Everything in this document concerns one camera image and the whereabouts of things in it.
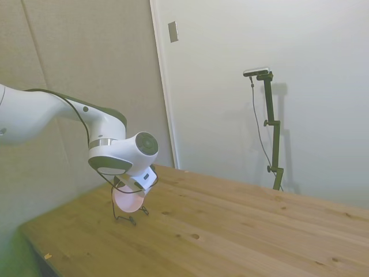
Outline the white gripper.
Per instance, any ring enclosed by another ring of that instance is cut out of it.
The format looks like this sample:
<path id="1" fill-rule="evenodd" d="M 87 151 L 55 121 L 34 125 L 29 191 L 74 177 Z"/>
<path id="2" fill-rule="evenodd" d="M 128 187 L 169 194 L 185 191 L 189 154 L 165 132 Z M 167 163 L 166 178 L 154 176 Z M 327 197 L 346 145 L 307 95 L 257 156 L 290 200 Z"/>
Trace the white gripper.
<path id="1" fill-rule="evenodd" d="M 117 184 L 119 192 L 141 198 L 144 198 L 159 180 L 153 164 L 146 168 L 141 175 L 122 174 L 118 175 L 117 178 L 119 179 Z"/>

